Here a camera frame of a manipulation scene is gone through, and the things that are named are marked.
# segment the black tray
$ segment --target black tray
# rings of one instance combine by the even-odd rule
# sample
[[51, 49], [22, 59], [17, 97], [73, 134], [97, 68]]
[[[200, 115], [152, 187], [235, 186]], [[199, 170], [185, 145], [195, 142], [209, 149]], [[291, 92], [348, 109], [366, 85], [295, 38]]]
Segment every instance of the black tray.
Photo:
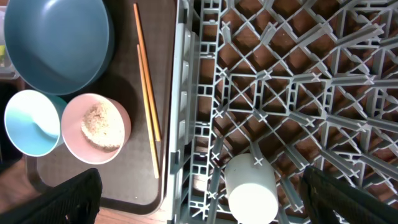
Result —
[[103, 183], [101, 206], [148, 215], [160, 207], [165, 190], [176, 7], [172, 0], [136, 1], [141, 15], [162, 131], [162, 141], [156, 145], [161, 175], [160, 179], [155, 179], [137, 59], [138, 38], [134, 1], [105, 2], [115, 29], [116, 46], [113, 61], [96, 83], [62, 98], [70, 101], [79, 94], [93, 92], [120, 102], [131, 117], [130, 139], [119, 155], [107, 164], [99, 166], [85, 164], [62, 145], [44, 157], [27, 157], [27, 174], [32, 185], [39, 192], [43, 192], [90, 167], [95, 167], [99, 170]]

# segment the blue bowl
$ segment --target blue bowl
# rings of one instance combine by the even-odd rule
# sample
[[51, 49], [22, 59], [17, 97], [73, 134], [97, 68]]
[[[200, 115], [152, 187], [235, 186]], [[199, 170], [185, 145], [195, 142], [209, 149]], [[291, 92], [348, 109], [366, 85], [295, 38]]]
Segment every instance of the blue bowl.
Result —
[[67, 95], [94, 82], [114, 48], [102, 0], [9, 1], [4, 36], [21, 77], [50, 95]]
[[28, 156], [44, 156], [63, 144], [61, 117], [67, 103], [35, 90], [15, 94], [4, 114], [6, 132], [13, 145]]

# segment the white cup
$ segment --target white cup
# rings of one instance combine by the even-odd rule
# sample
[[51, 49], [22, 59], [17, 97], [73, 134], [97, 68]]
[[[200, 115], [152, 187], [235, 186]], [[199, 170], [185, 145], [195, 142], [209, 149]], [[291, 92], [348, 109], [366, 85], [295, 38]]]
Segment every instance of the white cup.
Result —
[[272, 166], [254, 165], [252, 155], [232, 158], [225, 168], [229, 209], [243, 224], [270, 223], [278, 212], [278, 196]]

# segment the large bowl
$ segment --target large bowl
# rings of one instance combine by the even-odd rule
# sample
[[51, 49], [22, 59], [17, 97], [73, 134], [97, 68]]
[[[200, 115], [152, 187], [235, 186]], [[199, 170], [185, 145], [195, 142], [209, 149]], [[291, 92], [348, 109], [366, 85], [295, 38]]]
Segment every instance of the large bowl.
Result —
[[21, 77], [51, 95], [70, 94], [95, 81], [114, 47], [102, 0], [11, 0], [4, 37]]
[[[103, 152], [88, 143], [81, 131], [81, 122], [85, 113], [99, 102], [110, 102], [119, 111], [123, 120], [124, 136], [119, 149], [113, 152]], [[69, 151], [79, 160], [88, 164], [104, 164], [114, 159], [125, 145], [131, 133], [131, 120], [124, 107], [109, 98], [94, 93], [86, 93], [75, 97], [69, 102], [62, 115], [62, 136]]]
[[15, 94], [6, 106], [4, 124], [13, 145], [28, 156], [47, 155], [63, 143], [60, 121], [67, 103], [35, 90]]

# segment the pair of chopsticks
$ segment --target pair of chopsticks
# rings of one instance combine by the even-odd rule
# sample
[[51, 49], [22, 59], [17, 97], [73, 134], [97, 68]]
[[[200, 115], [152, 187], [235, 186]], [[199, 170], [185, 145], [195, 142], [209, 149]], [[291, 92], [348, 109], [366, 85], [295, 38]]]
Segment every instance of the pair of chopsticks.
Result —
[[154, 141], [154, 129], [156, 141], [160, 141], [159, 120], [157, 118], [154, 92], [150, 79], [148, 59], [145, 50], [144, 36], [142, 34], [141, 20], [138, 13], [137, 3], [134, 3], [134, 14], [136, 16], [137, 32], [139, 44], [137, 44], [137, 53], [139, 61], [139, 71], [141, 75], [142, 95], [144, 96], [145, 116], [148, 126], [150, 153], [152, 155], [152, 163], [154, 166], [155, 178], [159, 178], [159, 163], [157, 160], [157, 151]]

